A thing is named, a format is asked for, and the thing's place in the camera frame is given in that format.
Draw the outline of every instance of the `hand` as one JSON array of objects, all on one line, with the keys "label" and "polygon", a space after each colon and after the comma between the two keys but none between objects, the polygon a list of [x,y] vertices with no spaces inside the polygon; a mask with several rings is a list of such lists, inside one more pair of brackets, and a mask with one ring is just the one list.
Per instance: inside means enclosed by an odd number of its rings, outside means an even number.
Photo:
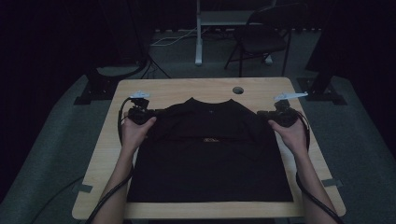
[{"label": "hand", "polygon": [[128,113],[124,113],[125,119],[122,124],[122,150],[133,156],[136,149],[145,140],[146,134],[154,125],[157,118],[153,117],[142,125],[135,124],[128,118]]},{"label": "hand", "polygon": [[294,156],[307,153],[304,125],[299,119],[289,128],[282,127],[273,120],[268,120],[268,123],[280,134]]}]

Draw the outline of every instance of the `forearm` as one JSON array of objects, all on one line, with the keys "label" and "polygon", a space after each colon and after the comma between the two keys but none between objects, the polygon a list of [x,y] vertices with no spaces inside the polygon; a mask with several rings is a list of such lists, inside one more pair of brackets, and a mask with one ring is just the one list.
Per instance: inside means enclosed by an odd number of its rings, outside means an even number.
[{"label": "forearm", "polygon": [[[326,190],[323,188],[312,161],[308,154],[300,154],[295,156],[297,172],[302,185],[306,190],[324,203],[327,207],[335,212],[332,201]],[[305,221],[309,223],[336,223],[327,213],[313,203],[307,196],[303,194],[303,204],[305,212]]]},{"label": "forearm", "polygon": [[[119,159],[117,160],[116,167],[113,174],[109,178],[106,187],[102,193],[101,199],[114,187],[116,187],[122,180],[124,180],[131,172],[133,166],[133,154],[125,155],[123,150]],[[127,195],[127,184],[117,190],[102,206],[97,213],[94,224],[98,223],[122,223],[125,211]]]}]

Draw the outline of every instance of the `black t-shirt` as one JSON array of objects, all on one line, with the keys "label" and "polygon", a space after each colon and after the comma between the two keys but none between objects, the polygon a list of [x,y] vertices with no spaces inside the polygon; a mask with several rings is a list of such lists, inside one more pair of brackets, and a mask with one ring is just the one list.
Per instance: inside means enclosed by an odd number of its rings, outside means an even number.
[{"label": "black t-shirt", "polygon": [[190,98],[158,116],[139,148],[129,202],[291,202],[276,136],[234,100]]}]

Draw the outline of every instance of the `black chair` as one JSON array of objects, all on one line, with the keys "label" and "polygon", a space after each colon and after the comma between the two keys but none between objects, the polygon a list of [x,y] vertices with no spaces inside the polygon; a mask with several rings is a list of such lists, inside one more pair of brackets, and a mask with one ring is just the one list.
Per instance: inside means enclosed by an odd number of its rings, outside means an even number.
[{"label": "black chair", "polygon": [[[282,77],[285,76],[291,29],[301,29],[306,21],[307,13],[307,6],[302,3],[262,7],[254,11],[245,26],[235,28],[233,37],[236,45],[224,69],[227,69],[230,62],[239,61],[239,76],[241,77],[243,60],[258,57],[263,57],[265,60],[272,52],[286,49],[282,69]],[[238,48],[240,49],[239,58],[233,60],[233,55]]]}]

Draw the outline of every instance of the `finger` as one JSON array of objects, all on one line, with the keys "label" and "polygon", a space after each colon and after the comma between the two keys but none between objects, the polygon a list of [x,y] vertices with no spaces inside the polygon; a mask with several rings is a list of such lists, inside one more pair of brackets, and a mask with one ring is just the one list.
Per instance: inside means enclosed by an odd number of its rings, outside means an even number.
[{"label": "finger", "polygon": [[282,127],[279,125],[279,124],[277,124],[275,121],[273,121],[273,120],[268,120],[268,123],[271,125],[271,127],[275,130],[275,131],[279,131]]},{"label": "finger", "polygon": [[152,117],[151,119],[148,119],[146,123],[143,124],[143,126],[147,129],[151,128],[152,125],[154,125],[155,121],[157,120],[156,117]]}]

